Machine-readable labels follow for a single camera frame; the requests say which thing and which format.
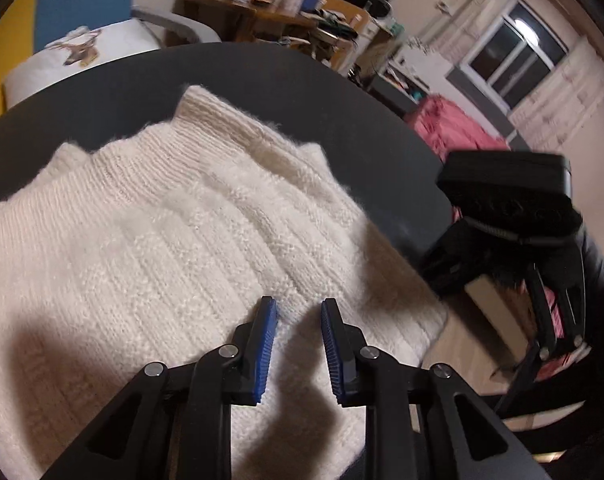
white window frame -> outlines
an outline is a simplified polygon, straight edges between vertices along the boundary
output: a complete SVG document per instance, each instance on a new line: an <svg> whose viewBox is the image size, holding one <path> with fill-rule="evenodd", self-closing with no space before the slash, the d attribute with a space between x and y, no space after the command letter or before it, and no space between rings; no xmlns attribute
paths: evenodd
<svg viewBox="0 0 604 480"><path fill-rule="evenodd" d="M525 49L525 47L529 46L534 51L534 53L536 53L537 56L539 56L540 59L542 61L544 61L544 63L550 69L551 72L555 68L555 63L553 63L552 60L550 60L550 58L546 55L546 53L541 48L539 48L538 46L535 46L534 44L529 43L526 40L526 38L524 38L519 33L519 31L517 31L514 20L509 16L509 14L515 8L515 6L517 6L517 4L521 4L526 10L528 10L528 12L533 14L533 16L537 19L537 21L542 24L542 26L547 30L547 32L552 36L552 38L555 41L557 41L557 43L568 54L568 49L566 48L564 42L562 40L560 40L560 38L558 38L557 35L552 30L550 30L548 25L546 25L546 23L544 23L544 20L541 19L537 15L537 13L534 12L534 10L531 9L531 7L526 4L526 2L524 0L509 1L508 5L504 8L502 13L495 19L495 21L493 23L491 23L490 27L486 30L486 32L484 32L484 34L482 34L482 37L477 41L477 43L475 43L475 45L473 45L473 48L470 49L468 54L466 54L464 59L459 64L459 67L462 70L462 72L464 72L466 74L466 76L473 82L473 84L475 86L477 86L477 88L482 90L482 92L487 97L489 97L499 107L499 109L502 110L502 112L504 112L505 114L509 114L512 111L512 109L508 105L508 103L506 101L504 101L502 96L499 95L499 93L497 93L491 85L508 69L511 62L515 59L515 57L517 57L521 53L521 51L523 51ZM470 64L475 60L475 57L484 49L484 47L486 47L486 44L488 44L488 42L490 40L492 40L493 36L495 36L495 33L500 29L500 27L504 23L509 24L517 32L517 34L520 36L522 41L519 45L517 45L513 49L513 52L511 52L506 57L506 59L502 62L502 64L498 67L498 69L491 75L489 80L485 81L481 75L479 75L477 72L475 72L475 70L473 70L473 68L472 68L472 66L470 66Z"/></svg>

screw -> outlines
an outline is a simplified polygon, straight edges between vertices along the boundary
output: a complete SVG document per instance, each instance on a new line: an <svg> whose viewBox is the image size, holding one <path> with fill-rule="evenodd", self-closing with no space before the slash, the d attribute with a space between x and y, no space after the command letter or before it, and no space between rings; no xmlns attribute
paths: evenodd
<svg viewBox="0 0 604 480"><path fill-rule="evenodd" d="M380 351L374 346L362 346L362 348L359 349L359 354L364 359L377 359L380 357Z"/></svg>
<svg viewBox="0 0 604 480"><path fill-rule="evenodd" d="M162 375L164 365L162 363L149 363L144 367L144 373L149 377L157 377Z"/></svg>
<svg viewBox="0 0 604 480"><path fill-rule="evenodd" d="M235 345L224 345L220 347L220 350L217 351L222 357L226 357L230 359L231 357L235 357L239 349Z"/></svg>
<svg viewBox="0 0 604 480"><path fill-rule="evenodd" d="M448 379L453 375L453 370L449 365L439 363L433 367L433 373L440 379Z"/></svg>

pink cloth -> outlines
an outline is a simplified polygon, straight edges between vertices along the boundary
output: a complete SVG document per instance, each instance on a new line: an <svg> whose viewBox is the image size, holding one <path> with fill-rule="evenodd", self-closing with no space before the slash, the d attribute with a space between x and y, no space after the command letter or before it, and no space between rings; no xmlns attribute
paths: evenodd
<svg viewBox="0 0 604 480"><path fill-rule="evenodd" d="M442 161L451 150L509 150L504 139L495 139L462 109L441 95L431 95L404 121L424 139Z"/></svg>

white knit sweater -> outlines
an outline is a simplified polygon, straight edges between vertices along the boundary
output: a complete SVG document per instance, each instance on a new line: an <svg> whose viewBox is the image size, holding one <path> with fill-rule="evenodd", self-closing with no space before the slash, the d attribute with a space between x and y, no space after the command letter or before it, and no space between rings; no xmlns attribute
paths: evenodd
<svg viewBox="0 0 604 480"><path fill-rule="evenodd" d="M197 87L168 123L61 146L0 203L0 468L38 478L144 364L196 360L262 295L281 317L262 404L233 409L233 477L337 478L365 414L331 393L320 301L411 365L446 314L319 146Z"/></svg>

round dark tabletop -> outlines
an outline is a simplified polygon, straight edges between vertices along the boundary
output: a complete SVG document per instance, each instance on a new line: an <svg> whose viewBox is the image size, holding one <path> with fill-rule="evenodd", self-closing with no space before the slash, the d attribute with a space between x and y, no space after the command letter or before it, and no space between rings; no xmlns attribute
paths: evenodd
<svg viewBox="0 0 604 480"><path fill-rule="evenodd" d="M382 104L320 63L269 44L177 46L112 61L31 96L0 118L0 199L65 140L97 150L170 118L202 85L296 142L317 142L333 175L410 260L451 221L426 144Z"/></svg>

